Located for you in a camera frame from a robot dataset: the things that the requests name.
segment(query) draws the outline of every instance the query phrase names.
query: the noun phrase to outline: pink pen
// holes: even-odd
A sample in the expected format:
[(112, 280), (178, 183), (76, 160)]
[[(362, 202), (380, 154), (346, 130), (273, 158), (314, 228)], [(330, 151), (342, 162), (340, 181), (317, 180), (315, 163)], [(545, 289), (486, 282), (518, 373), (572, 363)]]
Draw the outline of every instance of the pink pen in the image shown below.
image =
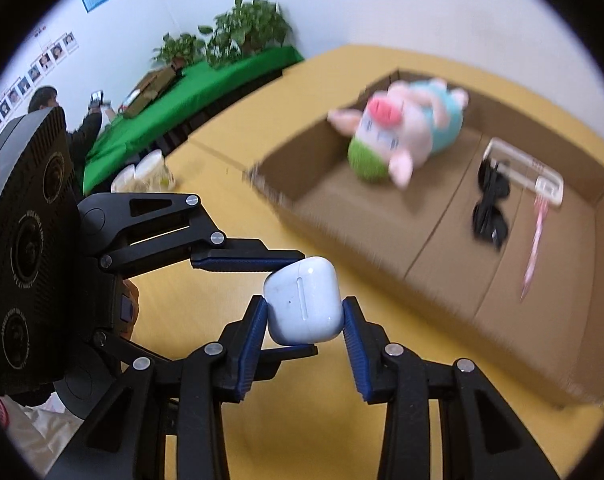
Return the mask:
[(522, 286), (522, 295), (519, 301), (523, 301), (524, 297), (528, 293), (528, 289), (531, 287), (531, 281), (533, 281), (533, 273), (535, 272), (535, 264), (537, 263), (537, 252), (539, 250), (540, 238), (542, 237), (542, 227), (544, 226), (544, 219), (548, 213), (548, 200), (537, 195), (535, 199), (535, 212), (537, 213), (537, 220), (535, 224), (535, 235), (533, 237), (533, 247), (531, 248), (531, 256), (528, 259), (528, 265), (526, 266), (526, 272), (524, 273), (524, 285)]

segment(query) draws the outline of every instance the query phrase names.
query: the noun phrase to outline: folded sunglasses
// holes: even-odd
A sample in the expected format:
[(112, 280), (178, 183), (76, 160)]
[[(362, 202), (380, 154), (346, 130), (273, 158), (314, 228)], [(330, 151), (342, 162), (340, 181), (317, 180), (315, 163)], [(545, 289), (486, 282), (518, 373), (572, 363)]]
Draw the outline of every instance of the folded sunglasses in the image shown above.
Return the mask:
[(472, 210), (472, 231), (476, 238), (492, 243), (499, 250), (508, 237), (508, 224), (496, 202), (509, 196), (510, 183), (488, 159), (480, 164), (477, 183), (483, 196)]

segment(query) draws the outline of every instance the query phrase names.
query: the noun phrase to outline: green table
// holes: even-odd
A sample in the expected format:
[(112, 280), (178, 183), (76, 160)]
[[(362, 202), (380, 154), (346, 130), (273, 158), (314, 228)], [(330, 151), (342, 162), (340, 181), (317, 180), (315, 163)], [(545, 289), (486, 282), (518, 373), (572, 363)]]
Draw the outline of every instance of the green table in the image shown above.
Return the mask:
[(184, 77), (165, 95), (133, 119), (115, 118), (108, 131), (95, 142), (86, 157), (84, 194), (120, 170), (132, 155), (137, 155), (151, 142), (220, 97), (262, 75), (303, 59), (292, 46), (284, 46), (269, 48), (219, 70), (212, 69), (205, 62), (185, 68)]

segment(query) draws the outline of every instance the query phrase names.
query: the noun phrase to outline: plush toy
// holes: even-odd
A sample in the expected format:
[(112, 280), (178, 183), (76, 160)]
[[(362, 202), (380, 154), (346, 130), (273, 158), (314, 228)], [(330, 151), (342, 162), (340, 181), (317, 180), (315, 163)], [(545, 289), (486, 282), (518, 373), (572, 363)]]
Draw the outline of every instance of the plush toy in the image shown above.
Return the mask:
[(348, 158), (358, 177), (390, 176), (403, 189), (413, 170), (454, 143), (467, 104), (466, 91), (449, 91), (442, 79), (395, 81), (386, 92), (375, 92), (364, 112), (332, 110), (328, 120), (352, 137)]

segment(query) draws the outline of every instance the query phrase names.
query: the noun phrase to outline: brown box on green table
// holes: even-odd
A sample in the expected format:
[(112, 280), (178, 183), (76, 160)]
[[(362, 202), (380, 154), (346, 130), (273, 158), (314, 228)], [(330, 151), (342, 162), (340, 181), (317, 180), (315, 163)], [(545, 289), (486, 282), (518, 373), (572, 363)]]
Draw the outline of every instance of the brown box on green table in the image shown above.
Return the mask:
[[(394, 80), (373, 83), (353, 105)], [(535, 227), (533, 192), (500, 202), (510, 235), (496, 251), (474, 238), (477, 172), (499, 137), (558, 171), (536, 271), (520, 302)], [(346, 160), (349, 140), (310, 125), (249, 173), (284, 223), (528, 384), (552, 402), (604, 400), (604, 167), (529, 116), (469, 92), (453, 146), (416, 170), (408, 189), (367, 184)]]
[(139, 90), (140, 94), (124, 110), (124, 117), (132, 119), (139, 115), (171, 85), (176, 77), (175, 70), (170, 66), (147, 72), (133, 89), (133, 92)]

